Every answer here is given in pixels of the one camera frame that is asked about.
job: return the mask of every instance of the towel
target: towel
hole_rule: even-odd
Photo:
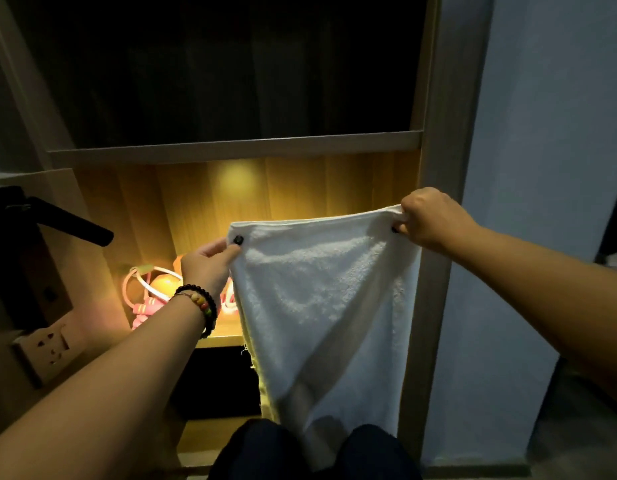
[[[400,206],[300,221],[238,222],[231,266],[262,415],[299,439],[313,470],[354,428],[397,434],[421,249]]]

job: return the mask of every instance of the blue wall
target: blue wall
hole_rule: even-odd
[[[496,0],[464,206],[592,260],[617,196],[617,0]],[[453,265],[425,464],[515,461],[557,353]]]

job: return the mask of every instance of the colorful beaded bracelet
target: colorful beaded bracelet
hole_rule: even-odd
[[[177,295],[188,296],[192,302],[195,303],[195,305],[200,307],[206,322],[206,327],[204,328],[204,332],[201,334],[201,338],[205,339],[208,337],[211,332],[215,330],[215,323],[217,322],[217,306],[215,305],[215,301],[211,297],[210,293],[199,286],[184,285],[177,288],[174,296]]]

